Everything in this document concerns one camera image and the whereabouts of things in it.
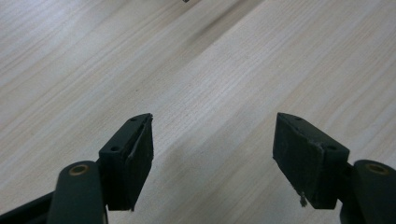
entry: black plastic part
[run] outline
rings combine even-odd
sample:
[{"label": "black plastic part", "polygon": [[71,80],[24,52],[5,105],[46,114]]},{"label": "black plastic part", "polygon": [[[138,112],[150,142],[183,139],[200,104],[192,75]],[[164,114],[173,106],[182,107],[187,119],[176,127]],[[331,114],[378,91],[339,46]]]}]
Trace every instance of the black plastic part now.
[{"label": "black plastic part", "polygon": [[95,162],[76,162],[61,171],[47,223],[107,223],[99,169]]},{"label": "black plastic part", "polygon": [[129,119],[99,151],[108,210],[134,210],[154,156],[152,115]]},{"label": "black plastic part", "polygon": [[50,209],[52,193],[46,194],[0,216],[0,223],[44,224]]},{"label": "black plastic part", "polygon": [[273,148],[280,170],[316,209],[334,209],[337,176],[346,167],[349,150],[309,122],[278,113]]},{"label": "black plastic part", "polygon": [[396,223],[396,171],[376,161],[356,161],[353,190],[369,224]]}]

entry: wooden surface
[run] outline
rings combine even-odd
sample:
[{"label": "wooden surface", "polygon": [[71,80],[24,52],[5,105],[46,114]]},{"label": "wooden surface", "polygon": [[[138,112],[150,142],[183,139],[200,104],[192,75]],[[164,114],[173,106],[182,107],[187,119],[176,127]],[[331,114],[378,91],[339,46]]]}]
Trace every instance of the wooden surface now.
[{"label": "wooden surface", "polygon": [[278,111],[396,167],[396,1],[0,1],[0,213],[150,112],[151,172],[110,223],[339,223],[273,161]]}]

